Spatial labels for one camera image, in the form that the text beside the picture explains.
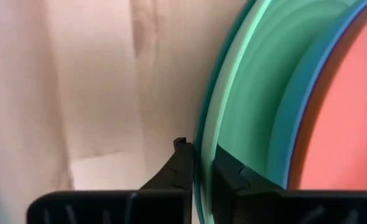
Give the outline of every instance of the beige curtain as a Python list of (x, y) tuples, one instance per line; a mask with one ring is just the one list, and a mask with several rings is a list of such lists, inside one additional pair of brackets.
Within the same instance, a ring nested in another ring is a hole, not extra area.
[(192, 137), (242, 5), (0, 0), (0, 223), (24, 223), (35, 198), (73, 189), (80, 159), (135, 152), (145, 179), (155, 174), (174, 138)]

